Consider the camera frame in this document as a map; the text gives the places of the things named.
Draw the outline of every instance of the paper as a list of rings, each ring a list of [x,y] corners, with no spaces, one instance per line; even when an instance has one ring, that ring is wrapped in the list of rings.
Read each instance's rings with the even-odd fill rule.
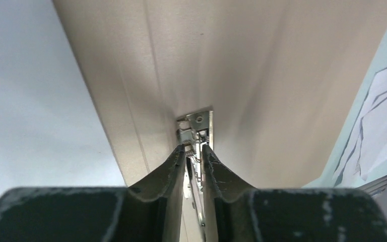
[[[335,186],[349,186],[387,161],[387,69],[378,72],[333,174]]]

